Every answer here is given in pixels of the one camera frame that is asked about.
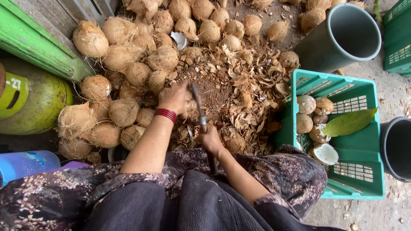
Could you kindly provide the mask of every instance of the bucket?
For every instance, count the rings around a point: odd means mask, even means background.
[[[380,47],[381,34],[374,19],[360,7],[342,3],[297,44],[295,52],[301,69],[331,73],[375,58]]]
[[[397,117],[380,124],[384,172],[402,182],[411,182],[411,119]]]
[[[60,168],[58,157],[49,151],[12,152],[0,154],[2,186],[25,176]]]

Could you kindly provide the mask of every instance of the red bangle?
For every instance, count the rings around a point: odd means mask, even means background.
[[[165,108],[159,108],[157,109],[157,111],[154,114],[155,116],[165,116],[167,118],[169,118],[173,124],[177,121],[177,115],[174,111],[170,111],[168,109]]]

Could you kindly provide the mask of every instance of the leaf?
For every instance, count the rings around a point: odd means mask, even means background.
[[[374,0],[374,7],[372,8],[372,12],[375,14],[375,20],[377,22],[382,22],[381,14],[380,14],[380,0]]]
[[[322,130],[329,137],[345,136],[358,132],[366,127],[378,108],[349,112],[327,123]]]

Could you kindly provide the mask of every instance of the woman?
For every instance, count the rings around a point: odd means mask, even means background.
[[[340,230],[301,222],[322,194],[327,175],[319,163],[293,146],[283,145],[264,157],[231,154],[210,126],[198,140],[224,170],[213,178],[202,149],[166,153],[173,120],[187,114],[187,85],[172,84],[160,93],[156,115],[124,164],[42,173],[0,189],[0,226]]]

